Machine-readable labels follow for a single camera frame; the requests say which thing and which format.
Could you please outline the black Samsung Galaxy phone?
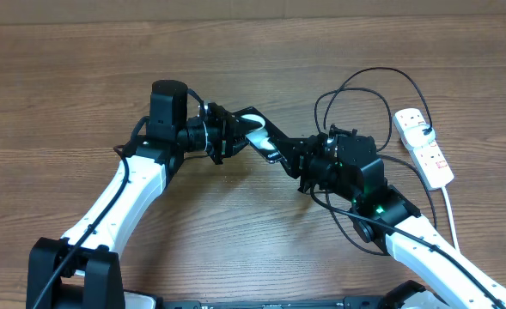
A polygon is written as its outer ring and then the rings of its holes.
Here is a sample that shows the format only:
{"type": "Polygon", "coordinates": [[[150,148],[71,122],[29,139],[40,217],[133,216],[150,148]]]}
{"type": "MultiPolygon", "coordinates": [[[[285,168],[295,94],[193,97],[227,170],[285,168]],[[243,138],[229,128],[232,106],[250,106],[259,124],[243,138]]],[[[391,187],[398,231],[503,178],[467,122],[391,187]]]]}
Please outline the black Samsung Galaxy phone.
{"type": "Polygon", "coordinates": [[[271,164],[282,161],[283,155],[278,150],[277,143],[287,136],[262,114],[248,113],[240,115],[240,118],[260,124],[259,128],[246,134],[252,148],[271,164]]]}

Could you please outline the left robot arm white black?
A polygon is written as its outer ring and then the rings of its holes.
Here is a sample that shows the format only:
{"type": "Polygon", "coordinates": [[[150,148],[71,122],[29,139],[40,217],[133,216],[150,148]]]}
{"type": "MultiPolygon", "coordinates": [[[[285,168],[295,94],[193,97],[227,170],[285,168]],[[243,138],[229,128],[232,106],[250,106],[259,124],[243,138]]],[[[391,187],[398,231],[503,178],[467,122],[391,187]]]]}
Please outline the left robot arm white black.
{"type": "Polygon", "coordinates": [[[249,111],[228,112],[198,101],[184,82],[153,83],[149,115],[129,141],[117,145],[113,179],[91,209],[59,239],[39,239],[30,251],[28,308],[161,308],[162,298],[124,289],[120,257],[145,210],[166,190],[191,152],[204,151],[216,164],[236,155],[265,121],[249,111]]]}

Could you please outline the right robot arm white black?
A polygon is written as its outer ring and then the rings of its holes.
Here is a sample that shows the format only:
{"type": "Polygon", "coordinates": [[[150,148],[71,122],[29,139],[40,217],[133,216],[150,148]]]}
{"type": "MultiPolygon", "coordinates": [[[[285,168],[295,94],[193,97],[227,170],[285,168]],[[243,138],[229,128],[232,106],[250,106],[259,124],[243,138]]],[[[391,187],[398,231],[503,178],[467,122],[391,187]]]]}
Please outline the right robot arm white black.
{"type": "Polygon", "coordinates": [[[423,279],[451,308],[506,308],[506,288],[456,251],[385,178],[370,136],[331,130],[309,138],[271,137],[300,190],[315,186],[351,202],[357,233],[423,279]]]}

